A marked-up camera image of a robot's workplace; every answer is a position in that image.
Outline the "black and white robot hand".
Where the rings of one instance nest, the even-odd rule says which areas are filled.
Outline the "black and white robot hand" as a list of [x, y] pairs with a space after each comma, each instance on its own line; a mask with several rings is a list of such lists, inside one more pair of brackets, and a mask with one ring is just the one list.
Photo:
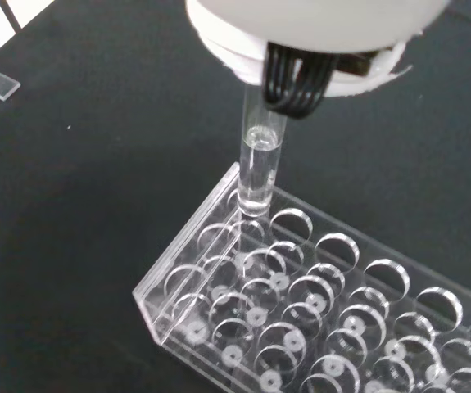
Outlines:
[[325, 99], [369, 93], [399, 77], [407, 43], [447, 1], [187, 1], [206, 49], [291, 119]]

